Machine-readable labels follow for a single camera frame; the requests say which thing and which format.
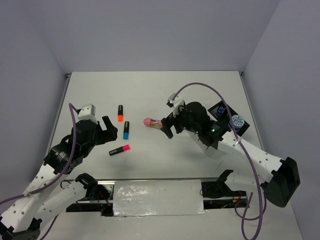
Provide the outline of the blue highlighter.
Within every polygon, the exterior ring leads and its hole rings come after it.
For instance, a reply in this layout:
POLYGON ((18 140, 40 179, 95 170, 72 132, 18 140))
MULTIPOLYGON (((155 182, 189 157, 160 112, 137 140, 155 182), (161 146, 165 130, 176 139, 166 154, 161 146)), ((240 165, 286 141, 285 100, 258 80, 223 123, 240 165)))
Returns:
POLYGON ((125 121, 124 122, 124 128, 123 128, 123 139, 128 140, 129 139, 129 132, 130 132, 130 122, 125 121))

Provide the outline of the pink-capped pen tube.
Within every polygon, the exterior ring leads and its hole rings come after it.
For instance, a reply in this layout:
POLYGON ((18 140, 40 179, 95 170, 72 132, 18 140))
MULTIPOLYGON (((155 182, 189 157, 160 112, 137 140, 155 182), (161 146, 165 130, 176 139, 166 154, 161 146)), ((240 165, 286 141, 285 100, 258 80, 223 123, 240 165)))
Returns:
POLYGON ((149 118, 149 117, 147 117, 143 120, 143 124, 146 127, 156 128, 159 130, 163 127, 162 122, 160 120, 149 118))

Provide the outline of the orange highlighter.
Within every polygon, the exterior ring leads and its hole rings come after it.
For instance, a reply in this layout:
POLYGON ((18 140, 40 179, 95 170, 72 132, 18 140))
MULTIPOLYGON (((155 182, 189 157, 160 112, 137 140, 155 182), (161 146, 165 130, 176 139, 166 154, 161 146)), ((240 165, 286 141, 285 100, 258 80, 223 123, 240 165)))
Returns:
POLYGON ((124 109, 123 105, 118 106, 118 112, 117 112, 117 120, 119 122, 122 122, 124 120, 124 109))

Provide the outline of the pink highlighter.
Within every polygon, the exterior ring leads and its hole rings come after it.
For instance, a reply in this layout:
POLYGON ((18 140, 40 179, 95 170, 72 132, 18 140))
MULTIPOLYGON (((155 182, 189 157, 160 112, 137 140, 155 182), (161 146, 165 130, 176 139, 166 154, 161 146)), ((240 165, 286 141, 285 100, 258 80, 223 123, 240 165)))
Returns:
POLYGON ((122 152, 129 151, 130 149, 131 149, 131 147, 128 144, 126 144, 124 146, 121 146, 121 147, 118 147, 116 149, 113 149, 113 150, 109 151, 108 153, 109 153, 110 156, 113 156, 113 155, 117 155, 117 154, 122 153, 122 152))

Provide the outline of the small blue-capped bottle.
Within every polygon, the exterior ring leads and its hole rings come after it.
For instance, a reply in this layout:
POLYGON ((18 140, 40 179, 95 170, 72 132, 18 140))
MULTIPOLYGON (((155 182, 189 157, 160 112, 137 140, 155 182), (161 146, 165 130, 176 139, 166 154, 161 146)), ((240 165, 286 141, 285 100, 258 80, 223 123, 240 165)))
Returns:
POLYGON ((225 108, 223 106, 220 106, 217 112, 219 114, 222 114, 224 111, 225 111, 225 108))

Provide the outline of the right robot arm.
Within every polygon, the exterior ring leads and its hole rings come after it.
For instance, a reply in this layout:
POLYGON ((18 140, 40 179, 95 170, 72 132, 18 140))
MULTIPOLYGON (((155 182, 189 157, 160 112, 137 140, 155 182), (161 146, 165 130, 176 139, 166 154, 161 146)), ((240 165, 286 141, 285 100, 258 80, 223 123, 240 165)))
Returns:
POLYGON ((301 183, 298 164, 291 157, 282 159, 269 154, 242 138, 249 124, 222 101, 210 109, 201 103, 168 100, 172 112, 161 120, 161 131, 173 138, 183 131, 204 145, 205 154, 213 159, 221 152, 228 163, 218 177, 217 190, 223 196, 233 191, 260 191, 273 205, 284 208, 301 183))

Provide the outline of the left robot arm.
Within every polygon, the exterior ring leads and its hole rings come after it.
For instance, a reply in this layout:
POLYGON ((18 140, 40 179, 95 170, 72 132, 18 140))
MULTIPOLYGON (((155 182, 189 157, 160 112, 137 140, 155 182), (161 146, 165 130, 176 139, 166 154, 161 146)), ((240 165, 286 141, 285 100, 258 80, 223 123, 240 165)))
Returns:
POLYGON ((57 195, 53 190, 80 165, 91 150, 98 145, 115 141, 118 129, 108 116, 102 118, 106 129, 89 119, 76 123, 75 151, 71 163, 60 178, 72 150, 72 135, 65 136, 44 159, 39 172, 26 189, 26 193, 0 215, 0 238, 2 240, 36 240, 42 229, 73 203, 82 199, 100 197, 106 200, 108 190, 91 175, 82 173, 57 195))

